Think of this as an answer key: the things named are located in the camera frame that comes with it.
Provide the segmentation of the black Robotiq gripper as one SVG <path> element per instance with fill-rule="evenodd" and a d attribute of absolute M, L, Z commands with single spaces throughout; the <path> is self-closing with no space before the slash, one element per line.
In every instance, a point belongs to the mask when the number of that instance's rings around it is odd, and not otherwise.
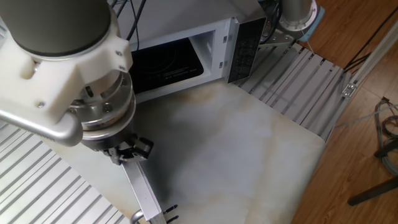
<path fill-rule="evenodd" d="M 108 150 L 108 156 L 116 165 L 132 160 L 132 150 L 135 155 L 147 160 L 154 143 L 134 134 L 133 123 L 126 125 L 113 124 L 96 131 L 83 131 L 81 143 L 94 151 Z"/>

